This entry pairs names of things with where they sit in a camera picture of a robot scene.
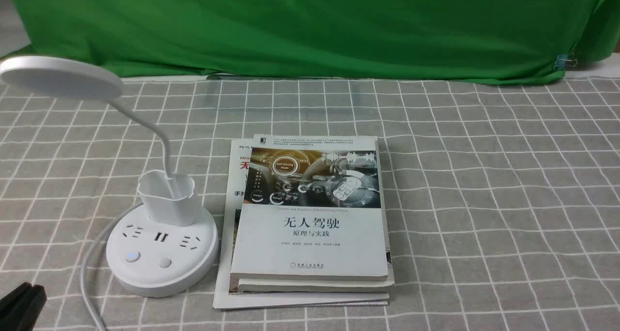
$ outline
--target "black object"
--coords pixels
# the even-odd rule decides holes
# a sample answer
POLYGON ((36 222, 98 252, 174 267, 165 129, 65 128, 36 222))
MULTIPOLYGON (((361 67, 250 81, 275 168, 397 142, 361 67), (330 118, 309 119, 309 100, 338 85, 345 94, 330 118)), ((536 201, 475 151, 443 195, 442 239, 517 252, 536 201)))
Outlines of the black object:
POLYGON ((45 302, 44 287, 23 283, 0 299, 0 330, 31 331, 45 302))

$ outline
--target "pen holder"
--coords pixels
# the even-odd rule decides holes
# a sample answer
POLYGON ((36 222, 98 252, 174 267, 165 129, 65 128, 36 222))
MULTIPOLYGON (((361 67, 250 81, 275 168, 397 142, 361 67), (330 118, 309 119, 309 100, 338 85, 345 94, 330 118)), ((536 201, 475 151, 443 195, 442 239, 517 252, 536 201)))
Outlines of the pen holder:
POLYGON ((173 174, 172 179, 167 179, 163 170, 145 172, 138 179, 138 194, 155 222, 186 227, 203 212, 194 181, 186 174, 173 174))

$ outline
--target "round button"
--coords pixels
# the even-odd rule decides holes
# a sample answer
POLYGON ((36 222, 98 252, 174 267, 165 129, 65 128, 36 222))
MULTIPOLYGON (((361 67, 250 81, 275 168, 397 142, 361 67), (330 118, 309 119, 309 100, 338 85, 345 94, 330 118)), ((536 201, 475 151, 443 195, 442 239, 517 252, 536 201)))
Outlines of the round button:
POLYGON ((261 201, 263 201, 263 191, 262 190, 255 190, 255 191, 253 191, 251 196, 252 196, 252 201, 254 201, 255 203, 260 203, 261 201))
POLYGON ((132 252, 127 254, 127 257, 125 259, 129 263, 134 263, 135 261, 140 259, 140 252, 139 251, 132 251, 132 252))
POLYGON ((159 266, 162 268, 168 268, 170 265, 172 265, 170 258, 162 258, 161 261, 159 261, 159 266))
POLYGON ((284 203, 284 194, 273 193, 269 196, 269 200, 273 205, 282 205, 284 203))

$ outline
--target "white desk lamp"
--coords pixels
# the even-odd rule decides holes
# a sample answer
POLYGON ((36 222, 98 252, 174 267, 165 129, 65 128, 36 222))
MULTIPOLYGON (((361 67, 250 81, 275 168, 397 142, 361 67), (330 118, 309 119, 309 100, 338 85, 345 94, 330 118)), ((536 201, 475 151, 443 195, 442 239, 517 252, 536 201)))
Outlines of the white desk lamp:
POLYGON ((170 141, 156 125, 120 106, 123 83, 98 66, 43 56, 13 57, 0 63, 0 79, 39 95, 103 101, 153 131, 164 145, 164 170, 151 170, 138 179, 143 205, 128 209, 108 225, 84 257, 80 270, 82 297, 100 330, 100 318, 84 293, 86 263, 95 246, 111 231, 106 258, 120 284, 147 297, 170 296, 188 289, 206 275, 217 256, 217 228, 194 192, 194 181, 174 174, 170 141))

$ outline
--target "book cover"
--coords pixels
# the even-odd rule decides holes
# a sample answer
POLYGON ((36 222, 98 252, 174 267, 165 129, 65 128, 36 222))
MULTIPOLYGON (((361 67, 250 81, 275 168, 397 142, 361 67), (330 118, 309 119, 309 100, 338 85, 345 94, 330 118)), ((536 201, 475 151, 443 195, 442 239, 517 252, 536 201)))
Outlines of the book cover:
MULTIPOLYGON (((377 159, 381 170, 381 159, 377 159)), ((379 184, 382 185, 381 173, 379 184)), ((383 188, 379 188, 383 199, 383 188)), ((389 248, 388 221, 385 212, 385 203, 381 203, 383 214, 383 237, 386 246, 387 279, 380 282, 358 280, 304 280, 304 279, 240 279, 237 284, 239 291, 274 292, 274 291, 297 291, 297 292, 386 292, 394 285, 394 269, 389 248)))
POLYGON ((386 280, 376 146, 255 135, 231 276, 386 280))
POLYGON ((217 267, 213 307, 216 309, 241 309, 293 305, 387 304, 388 293, 239 293, 237 291, 237 284, 230 279, 230 271, 239 214, 241 213, 248 176, 251 145, 251 139, 239 139, 231 142, 221 253, 217 267))

